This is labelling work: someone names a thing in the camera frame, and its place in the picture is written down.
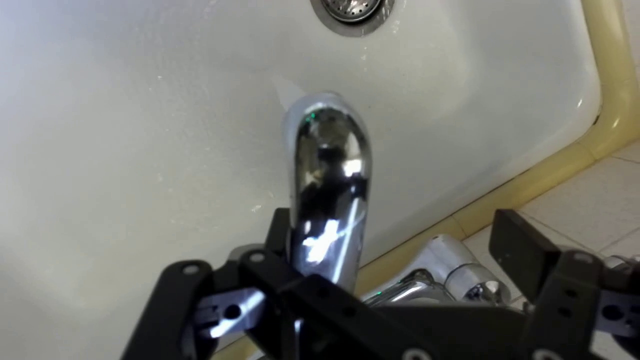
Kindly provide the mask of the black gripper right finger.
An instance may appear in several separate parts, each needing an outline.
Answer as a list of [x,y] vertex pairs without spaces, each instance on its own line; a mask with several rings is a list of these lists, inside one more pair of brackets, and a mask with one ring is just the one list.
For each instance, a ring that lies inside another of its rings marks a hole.
[[561,248],[509,208],[495,212],[489,250],[532,303],[523,337],[531,360],[600,360],[590,349],[597,331],[640,355],[638,260]]

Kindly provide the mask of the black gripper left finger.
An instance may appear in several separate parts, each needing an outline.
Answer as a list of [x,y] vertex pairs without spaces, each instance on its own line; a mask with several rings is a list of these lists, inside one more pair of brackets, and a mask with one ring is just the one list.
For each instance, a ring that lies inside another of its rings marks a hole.
[[166,266],[122,360],[211,360],[221,339],[248,335],[270,360],[408,360],[429,343],[337,284],[305,276],[285,258],[285,214],[267,239],[224,266]]

